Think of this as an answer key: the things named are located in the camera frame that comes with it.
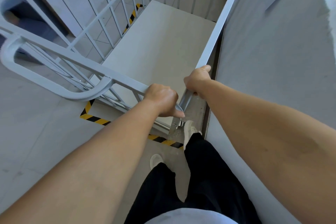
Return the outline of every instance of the hazard stripe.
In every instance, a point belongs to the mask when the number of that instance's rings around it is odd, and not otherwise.
[[[141,4],[136,4],[136,10],[138,11],[140,7],[143,7],[143,5]],[[134,21],[134,18],[136,16],[136,13],[135,13],[135,10],[133,10],[132,14],[131,14],[131,17],[129,18],[129,25],[131,25]],[[123,34],[126,32],[126,30],[129,28],[128,24],[126,25],[126,28],[123,32]]]
[[[79,117],[81,119],[88,120],[88,121],[91,121],[91,122],[94,122],[94,123],[98,123],[98,124],[103,125],[103,126],[106,126],[106,125],[110,124],[111,123],[110,121],[105,120],[105,119],[101,119],[99,117],[90,115],[88,113],[94,102],[95,102],[94,99],[88,101],[86,103],[86,106],[85,106],[84,110],[82,111],[82,113]],[[179,142],[176,142],[176,141],[173,141],[173,140],[167,140],[166,138],[161,137],[161,136],[148,135],[148,139],[152,140],[152,141],[155,141],[155,142],[158,142],[158,143],[161,143],[161,144],[165,144],[165,145],[177,148],[177,149],[183,149],[183,144],[182,143],[179,143]]]

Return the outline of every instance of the forearm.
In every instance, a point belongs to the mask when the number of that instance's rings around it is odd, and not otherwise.
[[[326,222],[336,219],[335,205],[325,203],[336,197],[332,192],[336,183],[334,129],[292,108],[212,80],[200,83],[199,94],[237,153],[296,217],[317,221],[324,212]]]
[[[0,222],[111,223],[157,115],[149,101],[137,104],[64,158]]]

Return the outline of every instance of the white sneaker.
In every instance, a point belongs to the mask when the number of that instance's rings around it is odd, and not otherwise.
[[[150,169],[152,170],[154,167],[156,167],[159,163],[163,163],[163,159],[160,154],[154,154],[149,161]]]
[[[194,133],[202,134],[200,131],[197,130],[197,128],[195,128],[195,122],[193,122],[192,120],[186,121],[184,124],[184,143],[183,143],[184,151],[186,150],[186,145]]]

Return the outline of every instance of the black pants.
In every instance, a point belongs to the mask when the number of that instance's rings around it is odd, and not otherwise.
[[[243,186],[200,133],[192,135],[184,154],[191,172],[185,202],[177,197],[175,173],[160,163],[143,182],[125,224],[144,224],[179,208],[215,211],[239,224],[261,223]]]

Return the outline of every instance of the person's left hand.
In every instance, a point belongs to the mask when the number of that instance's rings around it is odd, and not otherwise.
[[[183,111],[175,108],[178,98],[177,92],[169,86],[154,83],[146,90],[143,100],[152,102],[157,108],[160,117],[173,116],[183,118]]]

